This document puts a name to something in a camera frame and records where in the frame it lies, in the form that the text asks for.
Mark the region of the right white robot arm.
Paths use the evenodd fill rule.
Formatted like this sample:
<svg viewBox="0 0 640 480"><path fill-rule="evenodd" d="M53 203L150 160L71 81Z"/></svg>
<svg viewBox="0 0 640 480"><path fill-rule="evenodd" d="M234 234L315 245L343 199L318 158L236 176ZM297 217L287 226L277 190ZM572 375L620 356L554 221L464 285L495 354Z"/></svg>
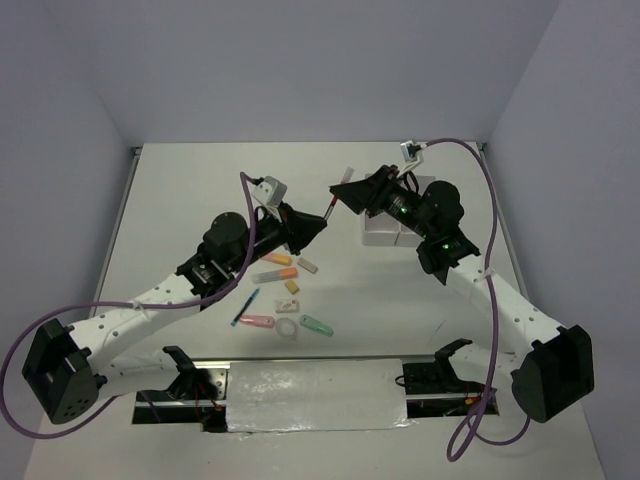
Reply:
<svg viewBox="0 0 640 480"><path fill-rule="evenodd" d="M363 180L329 190L354 213L387 214L419 235L422 270L498 324L515 356L508 374L511 391L532 420L545 423L594 390L589 334L578 325L562 326L490 271L487 255L459 227L464 209L454 185L436 180L418 194L402 186L393 168L383 166Z"/></svg>

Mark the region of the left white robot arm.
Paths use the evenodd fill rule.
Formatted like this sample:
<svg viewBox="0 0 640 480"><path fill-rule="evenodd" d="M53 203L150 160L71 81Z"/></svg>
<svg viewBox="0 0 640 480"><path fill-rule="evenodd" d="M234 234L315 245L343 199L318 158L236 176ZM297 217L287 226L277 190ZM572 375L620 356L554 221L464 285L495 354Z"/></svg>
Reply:
<svg viewBox="0 0 640 480"><path fill-rule="evenodd" d="M173 323L168 313L177 305L221 300L245 264L281 246L297 254L327 226L323 217L285 202L274 211L254 209L252 219L249 226L239 213L218 215L192 257L123 307L69 326L53 318L38 327L22 375L53 424L71 422L98 400L130 391L165 391L175 399L217 395L208 371L177 346L149 358L122 354Z"/></svg>

